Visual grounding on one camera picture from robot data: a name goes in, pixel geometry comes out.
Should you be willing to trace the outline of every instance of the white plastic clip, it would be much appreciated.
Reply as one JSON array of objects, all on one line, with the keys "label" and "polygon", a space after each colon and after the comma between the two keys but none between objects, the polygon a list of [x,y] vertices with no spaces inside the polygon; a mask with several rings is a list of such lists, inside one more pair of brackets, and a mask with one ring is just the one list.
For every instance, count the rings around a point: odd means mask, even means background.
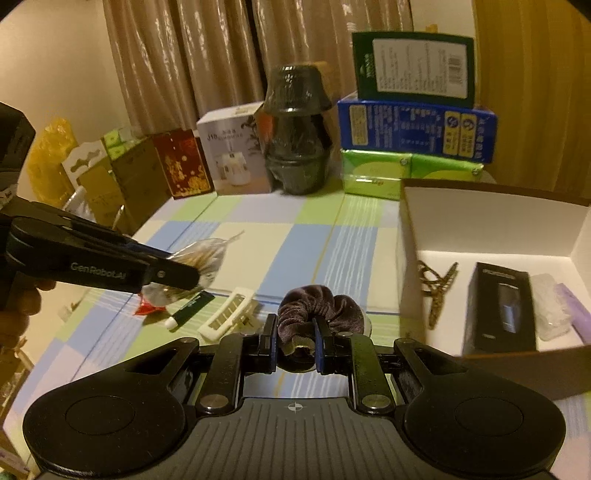
[{"label": "white plastic clip", "polygon": [[207,340],[217,342],[231,328],[243,325],[256,308],[254,295],[254,291],[248,288],[236,288],[216,313],[199,327],[198,332]]}]

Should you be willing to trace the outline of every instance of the red gift box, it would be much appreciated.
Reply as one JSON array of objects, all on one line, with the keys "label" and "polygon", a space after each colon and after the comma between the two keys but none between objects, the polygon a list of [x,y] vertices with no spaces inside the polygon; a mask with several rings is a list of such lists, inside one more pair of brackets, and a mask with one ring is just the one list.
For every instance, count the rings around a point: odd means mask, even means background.
[{"label": "red gift box", "polygon": [[152,137],[173,198],[213,191],[201,141],[190,130],[172,130]]}]

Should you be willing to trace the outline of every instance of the plaid tablecloth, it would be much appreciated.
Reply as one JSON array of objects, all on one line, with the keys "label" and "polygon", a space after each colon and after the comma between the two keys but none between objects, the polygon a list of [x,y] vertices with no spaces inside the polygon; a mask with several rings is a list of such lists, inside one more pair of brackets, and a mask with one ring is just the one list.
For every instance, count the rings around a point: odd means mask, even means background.
[{"label": "plaid tablecloth", "polygon": [[[398,337],[395,250],[398,203],[345,195],[337,182],[307,197],[277,192],[249,196],[215,194],[169,200],[136,239],[176,251],[198,239],[240,237],[228,245],[225,260],[210,291],[217,295],[204,310],[175,333],[162,322],[133,313],[138,297],[93,289],[51,341],[16,398],[5,431],[19,453],[29,451],[22,436],[22,417],[47,391],[107,368],[197,328],[235,287],[256,291],[258,317],[276,312],[284,294],[311,283],[355,299],[372,320],[375,344],[391,345]],[[172,305],[172,313],[185,302]],[[328,397],[344,395],[347,380],[315,372],[252,375],[244,393],[260,397]],[[567,441],[554,470],[563,479],[591,478],[591,394],[561,400],[567,419]]]}]

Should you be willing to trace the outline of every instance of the hand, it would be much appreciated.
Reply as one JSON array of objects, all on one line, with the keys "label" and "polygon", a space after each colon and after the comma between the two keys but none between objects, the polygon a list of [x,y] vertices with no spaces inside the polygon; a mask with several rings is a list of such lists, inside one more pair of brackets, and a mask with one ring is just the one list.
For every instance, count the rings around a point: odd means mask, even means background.
[{"label": "hand", "polygon": [[15,311],[0,312],[0,345],[15,348],[20,336],[29,326],[29,317],[41,310],[41,295],[39,290],[53,290],[56,283],[53,280],[35,280],[34,286],[16,293]]}]

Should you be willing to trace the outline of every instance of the barcode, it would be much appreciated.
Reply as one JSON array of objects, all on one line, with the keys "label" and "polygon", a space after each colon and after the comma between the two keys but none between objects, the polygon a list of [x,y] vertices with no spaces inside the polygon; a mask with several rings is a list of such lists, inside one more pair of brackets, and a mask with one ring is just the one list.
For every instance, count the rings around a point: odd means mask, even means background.
[{"label": "barcode", "polygon": [[449,83],[461,85],[463,83],[462,57],[450,55],[447,62],[447,77]]}]

